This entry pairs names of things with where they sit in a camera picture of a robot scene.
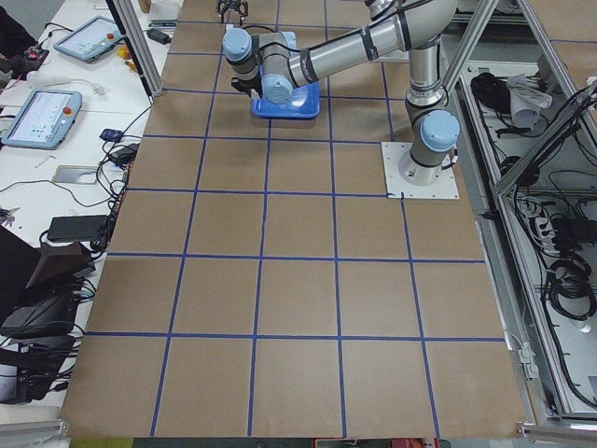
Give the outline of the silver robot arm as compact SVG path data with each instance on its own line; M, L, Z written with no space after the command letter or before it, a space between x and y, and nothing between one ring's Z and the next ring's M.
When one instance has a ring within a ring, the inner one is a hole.
M426 187L445 169L456 147L457 118L446 111L448 87L440 73L441 34L451 22L455 1L368 1L371 22L326 42L291 48L281 32L251 34L229 28L223 53L235 76L232 87L273 104L291 99L295 89L314 84L395 50L409 57L407 112L414 141L398 164L409 183Z

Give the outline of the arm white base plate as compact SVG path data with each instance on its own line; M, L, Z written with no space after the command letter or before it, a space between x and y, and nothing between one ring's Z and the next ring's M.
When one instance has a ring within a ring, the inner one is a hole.
M451 158L437 167L417 165L410 142L381 142L386 195L390 199L459 200Z

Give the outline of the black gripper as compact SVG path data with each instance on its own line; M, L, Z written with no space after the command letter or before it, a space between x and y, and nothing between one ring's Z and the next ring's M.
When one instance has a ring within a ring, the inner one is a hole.
M220 14L220 22L225 22L228 11L235 11L239 16L239 25L243 25L245 13L248 12L248 2L245 0L219 0L216 12Z
M261 96L261 78L254 77L252 79L241 79L233 77L231 79L231 87L238 92L246 94L248 97Z

